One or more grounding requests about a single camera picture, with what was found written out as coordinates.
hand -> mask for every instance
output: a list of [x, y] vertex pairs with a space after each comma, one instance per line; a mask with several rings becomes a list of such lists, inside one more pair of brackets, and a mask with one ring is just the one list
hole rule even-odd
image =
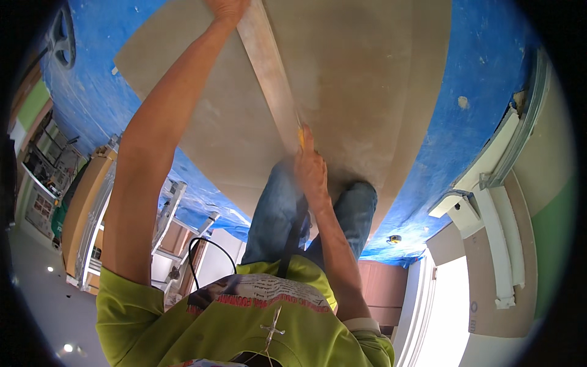
[[215, 19], [227, 19], [236, 24], [241, 20], [251, 0], [205, 0]]
[[328, 171], [324, 158], [314, 150], [314, 137], [307, 124], [303, 124], [303, 139], [304, 146], [298, 149], [295, 156], [293, 172], [308, 205], [316, 212], [325, 204], [332, 205], [326, 187]]

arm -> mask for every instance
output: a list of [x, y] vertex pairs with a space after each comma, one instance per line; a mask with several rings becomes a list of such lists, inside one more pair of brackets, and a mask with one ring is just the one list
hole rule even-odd
[[295, 174], [316, 216], [326, 277], [338, 303], [336, 316], [341, 321], [370, 318], [371, 313], [362, 294], [359, 266], [340, 229], [332, 200], [328, 196], [326, 163], [314, 151], [314, 139], [308, 125], [304, 125], [303, 132], [305, 146], [296, 156]]
[[151, 241], [157, 200], [181, 135], [208, 74], [249, 0], [207, 0], [208, 29], [159, 80], [120, 142], [116, 180], [104, 230], [103, 265], [133, 282], [151, 285]]

floor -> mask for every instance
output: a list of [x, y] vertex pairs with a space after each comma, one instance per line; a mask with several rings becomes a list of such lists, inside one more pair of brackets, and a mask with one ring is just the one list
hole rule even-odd
[[[140, 101], [117, 72], [113, 58], [134, 31], [163, 0], [70, 0], [77, 58], [65, 71], [44, 57], [43, 81], [55, 104], [65, 135], [80, 136], [76, 147], [90, 153], [120, 134]], [[425, 249], [425, 241], [446, 226], [447, 216], [433, 218], [429, 209], [451, 189], [452, 182], [474, 160], [493, 134], [514, 92], [528, 74], [528, 50], [535, 44], [529, 26], [505, 1], [453, 0], [451, 33], [443, 84], [416, 162], [362, 259], [407, 267]], [[188, 183], [177, 216], [197, 227], [219, 211], [216, 228], [247, 240], [250, 218], [230, 202], [176, 150], [172, 179]], [[160, 204], [168, 193], [162, 193]], [[401, 235], [389, 245], [388, 236]]]

black strap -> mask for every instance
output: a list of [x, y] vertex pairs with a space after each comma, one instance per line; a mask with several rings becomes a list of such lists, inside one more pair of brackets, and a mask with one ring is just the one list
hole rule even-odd
[[296, 203], [296, 220], [293, 222], [292, 228], [289, 230], [284, 253], [279, 262], [279, 268], [277, 269], [277, 276], [279, 278], [287, 278], [289, 260], [291, 260], [293, 254], [298, 252], [301, 229], [307, 214], [308, 202], [305, 197], [302, 197], [302, 199]]

blue jeans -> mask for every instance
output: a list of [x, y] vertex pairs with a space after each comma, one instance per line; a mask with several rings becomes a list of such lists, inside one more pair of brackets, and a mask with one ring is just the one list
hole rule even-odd
[[[289, 230], [296, 219], [296, 204], [301, 200], [305, 201], [306, 198], [295, 183], [291, 161], [279, 162], [271, 170], [255, 208], [242, 265], [281, 259]], [[377, 193], [371, 184], [365, 182], [352, 184], [340, 194], [334, 205], [336, 219], [357, 260], [369, 236], [376, 206]], [[300, 245], [307, 242], [309, 235], [308, 216], [301, 229]], [[324, 270], [320, 234], [306, 251], [300, 248], [298, 254]]]

